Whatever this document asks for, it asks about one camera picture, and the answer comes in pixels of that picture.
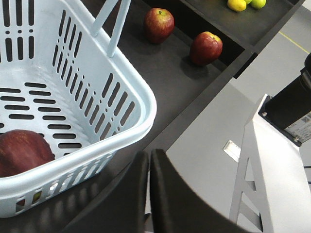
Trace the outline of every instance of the light blue basket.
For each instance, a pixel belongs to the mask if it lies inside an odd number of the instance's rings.
[[[107,0],[94,19],[79,0],[2,0],[0,133],[41,133],[56,159],[0,178],[0,217],[94,176],[152,127],[155,97],[117,48],[130,0],[111,38],[102,29],[116,3]]]

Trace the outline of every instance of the red apple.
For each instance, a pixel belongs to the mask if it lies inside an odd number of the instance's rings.
[[[215,61],[222,51],[222,40],[210,32],[203,32],[193,40],[189,55],[194,64],[205,66]]]
[[[0,177],[13,176],[52,160],[49,144],[36,132],[12,130],[0,135]]]
[[[172,34],[175,27],[173,15],[166,9],[152,8],[145,15],[144,35],[153,44],[160,44]]]

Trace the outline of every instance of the lemon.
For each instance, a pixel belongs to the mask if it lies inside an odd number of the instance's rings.
[[[240,12],[246,9],[246,2],[244,0],[228,0],[228,7],[236,12]]]
[[[266,0],[252,0],[250,5],[255,9],[261,9],[266,4]]]

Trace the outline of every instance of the basket handle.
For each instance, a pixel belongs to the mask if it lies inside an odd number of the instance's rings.
[[[113,10],[117,2],[118,0],[107,0],[104,3],[90,30],[90,33],[93,37],[96,37],[96,35],[102,28],[103,24],[106,22],[108,16],[110,15],[111,11]],[[130,4],[131,0],[121,1],[118,16],[106,51],[108,57],[113,57],[113,55],[115,54]]]

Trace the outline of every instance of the yellow lemon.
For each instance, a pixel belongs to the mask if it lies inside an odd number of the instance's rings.
[[[228,0],[228,7],[236,12],[240,12],[246,9],[246,2],[244,0]]]

